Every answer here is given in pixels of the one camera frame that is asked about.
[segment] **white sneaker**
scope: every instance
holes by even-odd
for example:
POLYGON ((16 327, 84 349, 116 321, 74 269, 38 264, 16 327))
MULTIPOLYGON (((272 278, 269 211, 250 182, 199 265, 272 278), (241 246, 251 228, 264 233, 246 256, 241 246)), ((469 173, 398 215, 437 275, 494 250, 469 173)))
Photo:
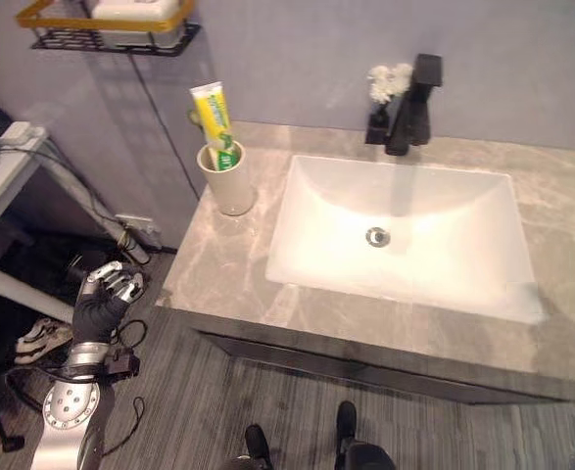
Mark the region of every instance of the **white sneaker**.
POLYGON ((30 331, 15 344, 15 364, 30 364, 49 351, 72 339, 72 329, 67 323, 52 318, 38 319, 30 331))

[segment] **marble countertop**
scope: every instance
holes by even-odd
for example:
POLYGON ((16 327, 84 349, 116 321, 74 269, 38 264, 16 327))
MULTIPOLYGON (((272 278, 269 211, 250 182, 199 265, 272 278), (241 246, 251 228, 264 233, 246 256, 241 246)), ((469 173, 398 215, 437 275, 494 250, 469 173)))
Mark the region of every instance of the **marble countertop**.
POLYGON ((257 190, 253 208, 220 214, 205 190, 157 305, 504 371, 575 381, 575 152, 433 138, 403 158, 362 144, 362 132, 235 124, 257 190), (265 279, 294 154, 509 174, 548 319, 528 325, 433 306, 265 279))

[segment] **white flower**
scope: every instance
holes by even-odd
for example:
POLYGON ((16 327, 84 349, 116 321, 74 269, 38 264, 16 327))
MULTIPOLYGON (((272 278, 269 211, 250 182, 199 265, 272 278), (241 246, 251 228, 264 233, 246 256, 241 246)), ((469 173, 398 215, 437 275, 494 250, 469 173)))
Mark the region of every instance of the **white flower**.
POLYGON ((384 105, 394 95, 405 93, 410 85, 413 67, 409 64, 396 64, 392 69, 376 66, 367 76, 372 80, 369 96, 375 103, 384 105))

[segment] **gray wall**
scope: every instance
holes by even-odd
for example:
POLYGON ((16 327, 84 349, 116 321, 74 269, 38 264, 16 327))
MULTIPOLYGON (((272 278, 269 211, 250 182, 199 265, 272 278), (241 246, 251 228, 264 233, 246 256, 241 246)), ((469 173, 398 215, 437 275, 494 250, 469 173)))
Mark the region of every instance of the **gray wall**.
MULTIPOLYGON (((0 106, 14 118, 45 125, 113 211, 153 217, 164 243, 177 247, 197 204, 179 159, 194 167, 201 133, 186 119, 170 120, 174 153, 125 55, 30 50, 34 36, 14 19, 28 3, 0 2, 0 106)), ((192 71, 155 90, 159 106, 177 106, 184 116, 191 105, 187 88, 215 78, 203 62, 209 56, 201 35, 174 62, 137 61, 157 71, 192 71), (176 93, 168 93, 173 85, 176 93)), ((202 190, 198 175, 195 185, 202 190)))
POLYGON ((199 0, 204 31, 177 59, 42 52, 0 2, 0 106, 46 125, 116 212, 152 216, 176 246, 202 145, 188 88, 223 80, 233 118, 363 129, 367 71, 444 56, 436 135, 575 149, 575 0, 199 0))
POLYGON ((437 135, 575 149, 575 0, 200 0, 235 118, 363 129, 367 71, 444 57, 437 135))

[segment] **wall outlet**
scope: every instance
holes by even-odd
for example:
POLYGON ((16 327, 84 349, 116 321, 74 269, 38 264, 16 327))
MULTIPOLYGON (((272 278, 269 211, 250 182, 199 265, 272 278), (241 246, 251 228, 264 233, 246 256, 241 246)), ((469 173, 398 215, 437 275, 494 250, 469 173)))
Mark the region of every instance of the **wall outlet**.
POLYGON ((150 245, 161 249, 161 228, 150 217, 140 217, 138 215, 129 215, 127 213, 116 213, 116 219, 130 229, 134 235, 137 235, 142 244, 150 245))

